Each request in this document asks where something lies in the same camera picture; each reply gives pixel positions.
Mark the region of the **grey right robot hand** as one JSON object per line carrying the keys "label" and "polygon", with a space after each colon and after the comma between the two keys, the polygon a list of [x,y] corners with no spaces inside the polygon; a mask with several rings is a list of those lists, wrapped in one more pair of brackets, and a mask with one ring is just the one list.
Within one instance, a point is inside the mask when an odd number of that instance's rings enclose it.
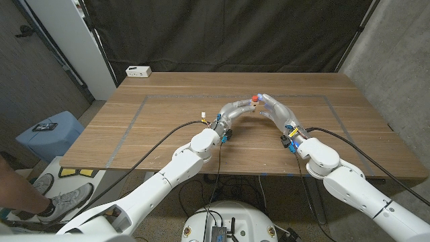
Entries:
{"label": "grey right robot hand", "polygon": [[282,134],[297,147],[310,138],[291,109],[266,93],[257,96],[259,101],[264,103],[265,108],[265,110],[260,111],[260,114],[272,120]]}

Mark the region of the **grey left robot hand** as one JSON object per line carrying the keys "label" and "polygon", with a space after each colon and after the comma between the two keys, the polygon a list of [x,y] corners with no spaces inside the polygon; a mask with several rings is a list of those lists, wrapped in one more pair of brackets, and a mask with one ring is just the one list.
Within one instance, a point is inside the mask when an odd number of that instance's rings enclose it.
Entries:
{"label": "grey left robot hand", "polygon": [[232,103],[227,103],[219,111],[217,118],[211,124],[211,129],[218,133],[218,136],[223,136],[224,133],[231,129],[233,121],[241,114],[253,112],[255,106],[251,105],[251,100],[245,99]]}

